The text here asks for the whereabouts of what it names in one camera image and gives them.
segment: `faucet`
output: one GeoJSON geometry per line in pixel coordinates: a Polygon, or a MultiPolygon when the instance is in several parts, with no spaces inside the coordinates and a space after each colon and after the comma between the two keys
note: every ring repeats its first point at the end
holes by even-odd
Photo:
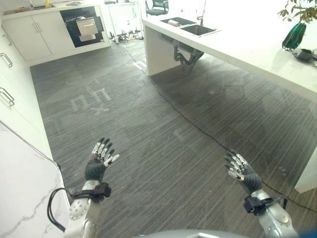
{"type": "Polygon", "coordinates": [[[198,16],[197,20],[200,20],[200,25],[203,26],[204,25],[204,15],[202,16],[198,16]]]}
{"type": "Polygon", "coordinates": [[[200,20],[200,25],[201,26],[204,25],[204,15],[205,15],[206,2],[207,2],[207,0],[205,0],[203,14],[201,16],[197,16],[197,20],[200,20]]]}

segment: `sink drain pipe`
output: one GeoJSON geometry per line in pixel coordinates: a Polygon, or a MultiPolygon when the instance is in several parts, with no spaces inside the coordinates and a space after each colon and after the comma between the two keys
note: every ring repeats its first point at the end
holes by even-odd
{"type": "Polygon", "coordinates": [[[174,60],[180,61],[183,68],[183,72],[186,75],[190,74],[190,72],[193,70],[194,64],[201,56],[203,56],[204,52],[194,49],[193,52],[190,53],[189,60],[186,60],[184,55],[178,51],[179,42],[177,40],[173,40],[173,46],[174,46],[174,60]]]}

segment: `green vase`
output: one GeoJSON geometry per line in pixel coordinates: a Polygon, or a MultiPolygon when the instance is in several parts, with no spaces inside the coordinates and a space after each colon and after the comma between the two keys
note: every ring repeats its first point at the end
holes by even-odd
{"type": "Polygon", "coordinates": [[[305,23],[297,23],[292,30],[288,33],[285,40],[282,43],[283,49],[294,50],[302,42],[304,33],[306,30],[305,23]]]}

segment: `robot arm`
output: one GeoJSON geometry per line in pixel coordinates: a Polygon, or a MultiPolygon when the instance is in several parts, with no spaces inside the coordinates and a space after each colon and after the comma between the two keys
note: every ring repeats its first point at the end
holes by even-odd
{"type": "Polygon", "coordinates": [[[296,238],[298,234],[292,226],[288,213],[265,193],[259,175],[238,153],[228,151],[225,159],[228,174],[238,180],[249,194],[245,198],[245,208],[259,218],[259,222],[268,238],[296,238]]]}
{"type": "Polygon", "coordinates": [[[112,155],[112,143],[101,138],[94,146],[91,160],[85,169],[86,183],[80,193],[74,197],[69,209],[69,223],[64,238],[95,238],[97,237],[97,220],[100,213],[100,203],[104,197],[109,197],[111,189],[107,183],[102,183],[106,168],[119,158],[112,155]]]}

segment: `gray carpet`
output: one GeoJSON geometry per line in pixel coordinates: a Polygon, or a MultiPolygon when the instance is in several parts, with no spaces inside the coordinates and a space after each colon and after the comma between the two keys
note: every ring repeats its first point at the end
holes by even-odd
{"type": "MultiPolygon", "coordinates": [[[[102,205],[100,237],[186,228],[264,237],[244,211],[244,190],[226,174],[225,149],[198,128],[239,151],[267,184],[317,210],[316,189],[293,188],[317,146],[316,104],[211,56],[188,76],[178,67],[151,82],[124,46],[145,62],[144,42],[134,40],[31,68],[67,188],[83,185],[100,137],[121,154],[106,171],[113,193],[102,205]]],[[[287,211],[300,232],[316,228],[316,213],[293,202],[287,211]]]]}

